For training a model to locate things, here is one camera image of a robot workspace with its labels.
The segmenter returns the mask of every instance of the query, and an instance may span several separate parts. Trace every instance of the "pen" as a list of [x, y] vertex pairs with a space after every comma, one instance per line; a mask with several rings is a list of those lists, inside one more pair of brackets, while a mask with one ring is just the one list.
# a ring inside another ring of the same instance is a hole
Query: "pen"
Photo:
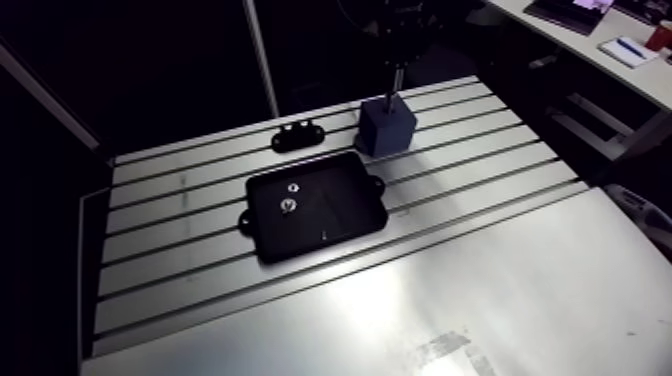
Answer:
[[617, 38], [617, 39], [616, 39], [616, 42], [618, 42], [618, 44], [621, 45], [621, 47], [623, 47], [623, 48], [625, 48], [626, 50], [632, 52], [633, 54], [635, 54], [635, 55], [641, 57], [642, 59], [646, 59], [646, 58], [644, 57], [644, 54], [642, 54], [641, 52], [639, 52], [639, 50], [636, 49], [635, 47], [632, 47], [631, 45], [629, 45], [629, 44], [625, 43], [624, 41], [622, 41], [621, 38]]

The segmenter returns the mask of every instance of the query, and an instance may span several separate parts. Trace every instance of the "small black part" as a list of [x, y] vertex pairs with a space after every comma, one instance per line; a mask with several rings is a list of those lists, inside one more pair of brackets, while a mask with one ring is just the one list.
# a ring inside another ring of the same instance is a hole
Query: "small black part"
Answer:
[[238, 217], [238, 230], [245, 236], [252, 236], [252, 213], [250, 210], [245, 210]]
[[276, 153], [287, 153], [319, 145], [323, 141], [324, 129], [308, 120], [306, 125], [295, 122], [289, 126], [281, 126], [280, 131], [271, 139], [271, 149]]

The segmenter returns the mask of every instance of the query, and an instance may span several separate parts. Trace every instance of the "cable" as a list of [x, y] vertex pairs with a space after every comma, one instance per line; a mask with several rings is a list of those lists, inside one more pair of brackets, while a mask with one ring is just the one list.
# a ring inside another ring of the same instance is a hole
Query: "cable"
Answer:
[[338, 9], [340, 9], [341, 14], [343, 15], [343, 17], [345, 17], [345, 19], [348, 20], [348, 22], [349, 22], [354, 28], [356, 28], [357, 31], [364, 32], [364, 28], [363, 28], [363, 27], [360, 27], [359, 25], [357, 25], [357, 23], [356, 23], [355, 21], [353, 21], [353, 19], [348, 15], [348, 12], [345, 11], [345, 8], [343, 8], [343, 4], [341, 4], [341, 0], [336, 0], [336, 4], [338, 4]]

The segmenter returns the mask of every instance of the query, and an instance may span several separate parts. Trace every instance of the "red cup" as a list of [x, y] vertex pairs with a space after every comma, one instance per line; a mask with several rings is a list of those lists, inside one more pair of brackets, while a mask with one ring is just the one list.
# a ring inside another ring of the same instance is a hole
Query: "red cup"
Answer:
[[672, 21], [660, 21], [660, 25], [646, 42], [645, 47], [651, 51], [660, 51], [670, 43], [672, 43]]

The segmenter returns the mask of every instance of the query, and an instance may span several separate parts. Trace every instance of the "laptop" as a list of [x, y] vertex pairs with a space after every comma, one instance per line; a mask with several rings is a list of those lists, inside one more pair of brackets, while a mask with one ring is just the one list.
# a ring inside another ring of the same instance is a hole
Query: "laptop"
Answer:
[[612, 4], [613, 0], [535, 0], [524, 12], [590, 35]]

